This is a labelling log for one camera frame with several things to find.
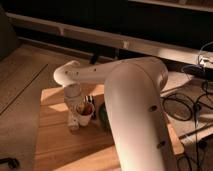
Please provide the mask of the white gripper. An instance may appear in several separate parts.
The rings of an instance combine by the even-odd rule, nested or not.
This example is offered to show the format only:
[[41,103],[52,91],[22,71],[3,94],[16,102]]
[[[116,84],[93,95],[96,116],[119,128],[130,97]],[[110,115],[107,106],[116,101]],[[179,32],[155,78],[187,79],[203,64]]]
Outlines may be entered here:
[[[69,109],[75,109],[77,105],[83,102],[83,95],[81,86],[79,84],[72,84],[64,88],[64,101]],[[77,117],[71,110],[68,111],[68,128],[71,131],[79,129],[79,123]]]

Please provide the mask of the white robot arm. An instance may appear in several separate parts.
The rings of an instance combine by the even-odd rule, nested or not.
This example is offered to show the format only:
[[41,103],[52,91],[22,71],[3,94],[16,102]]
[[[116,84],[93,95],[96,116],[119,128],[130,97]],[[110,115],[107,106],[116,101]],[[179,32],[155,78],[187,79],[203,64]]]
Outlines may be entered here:
[[89,67],[71,61],[54,72],[62,86],[102,83],[105,106],[122,171],[170,171],[171,149],[160,91],[168,71],[155,57]]

